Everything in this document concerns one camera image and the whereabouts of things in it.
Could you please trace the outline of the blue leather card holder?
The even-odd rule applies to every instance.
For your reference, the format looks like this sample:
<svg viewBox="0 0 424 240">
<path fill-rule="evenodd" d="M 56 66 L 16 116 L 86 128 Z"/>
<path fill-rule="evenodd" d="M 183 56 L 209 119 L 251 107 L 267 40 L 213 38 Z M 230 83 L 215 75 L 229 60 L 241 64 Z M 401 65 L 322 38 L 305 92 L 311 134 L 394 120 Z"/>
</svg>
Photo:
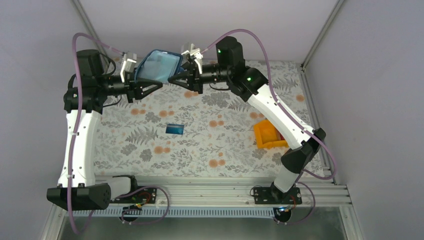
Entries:
<svg viewBox="0 0 424 240">
<path fill-rule="evenodd" d="M 181 71 L 183 56 L 160 49 L 152 50 L 135 69 L 134 81 L 147 79 L 167 83 Z"/>
</svg>

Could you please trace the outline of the blue credit card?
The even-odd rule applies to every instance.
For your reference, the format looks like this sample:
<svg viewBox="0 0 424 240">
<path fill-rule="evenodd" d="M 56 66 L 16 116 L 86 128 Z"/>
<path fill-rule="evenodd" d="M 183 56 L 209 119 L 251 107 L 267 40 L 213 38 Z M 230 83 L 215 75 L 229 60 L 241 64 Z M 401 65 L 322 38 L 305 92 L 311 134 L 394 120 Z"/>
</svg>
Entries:
<svg viewBox="0 0 424 240">
<path fill-rule="evenodd" d="M 165 129 L 166 134 L 172 135 L 183 135 L 184 134 L 184 125 L 182 124 L 167 124 Z"/>
</svg>

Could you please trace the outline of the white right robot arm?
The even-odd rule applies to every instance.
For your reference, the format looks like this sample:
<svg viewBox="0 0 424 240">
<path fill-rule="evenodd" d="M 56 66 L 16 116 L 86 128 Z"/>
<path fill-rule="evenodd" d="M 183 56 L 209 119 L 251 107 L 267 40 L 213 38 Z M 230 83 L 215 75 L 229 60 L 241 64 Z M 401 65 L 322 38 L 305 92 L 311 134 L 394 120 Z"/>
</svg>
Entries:
<svg viewBox="0 0 424 240">
<path fill-rule="evenodd" d="M 181 48 L 186 60 L 184 72 L 168 82 L 201 94 L 205 84 L 225 82 L 229 90 L 248 103 L 276 128 L 288 144 L 281 157 L 282 168 L 271 184 L 271 198 L 278 204 L 290 197 L 290 190 L 306 165 L 315 157 L 326 137 L 323 129 L 314 129 L 302 121 L 272 90 L 271 78 L 246 65 L 243 47 L 235 37 L 225 36 L 215 45 L 217 63 L 203 64 L 203 54 L 194 44 Z"/>
</svg>

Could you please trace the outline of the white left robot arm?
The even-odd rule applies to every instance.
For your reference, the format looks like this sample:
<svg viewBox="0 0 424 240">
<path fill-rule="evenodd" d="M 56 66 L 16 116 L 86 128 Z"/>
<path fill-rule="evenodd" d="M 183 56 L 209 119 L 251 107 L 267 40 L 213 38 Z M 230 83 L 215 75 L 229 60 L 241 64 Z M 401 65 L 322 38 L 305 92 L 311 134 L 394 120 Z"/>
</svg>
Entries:
<svg viewBox="0 0 424 240">
<path fill-rule="evenodd" d="M 57 185 L 46 192 L 47 200 L 67 211 L 104 210 L 116 198 L 134 202 L 140 190 L 133 175 L 96 182 L 95 134 L 108 97 L 141 100 L 160 89 L 162 83 L 135 80 L 134 53 L 125 52 L 121 66 L 113 63 L 111 72 L 104 70 L 103 54 L 98 50 L 80 50 L 76 57 L 80 70 L 68 81 L 63 97 L 68 131 L 64 163 Z"/>
</svg>

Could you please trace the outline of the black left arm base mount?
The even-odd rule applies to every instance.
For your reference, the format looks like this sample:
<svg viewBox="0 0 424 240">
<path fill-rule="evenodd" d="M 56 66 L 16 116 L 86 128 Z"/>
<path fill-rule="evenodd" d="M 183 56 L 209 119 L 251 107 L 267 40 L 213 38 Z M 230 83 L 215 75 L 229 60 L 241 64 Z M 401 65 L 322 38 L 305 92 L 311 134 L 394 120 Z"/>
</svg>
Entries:
<svg viewBox="0 0 424 240">
<path fill-rule="evenodd" d="M 141 186 L 134 175 L 116 175 L 107 181 L 111 204 L 155 204 L 158 189 Z"/>
</svg>

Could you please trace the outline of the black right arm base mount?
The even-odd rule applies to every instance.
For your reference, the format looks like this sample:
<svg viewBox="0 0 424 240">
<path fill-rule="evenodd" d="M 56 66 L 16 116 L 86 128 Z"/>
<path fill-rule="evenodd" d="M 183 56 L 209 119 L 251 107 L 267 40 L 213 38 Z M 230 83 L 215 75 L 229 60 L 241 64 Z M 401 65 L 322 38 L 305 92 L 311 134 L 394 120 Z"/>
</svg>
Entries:
<svg viewBox="0 0 424 240">
<path fill-rule="evenodd" d="M 282 192 L 274 186 L 256 185 L 249 192 L 256 205 L 300 205 L 303 203 L 298 187 L 292 186 L 288 192 Z"/>
</svg>

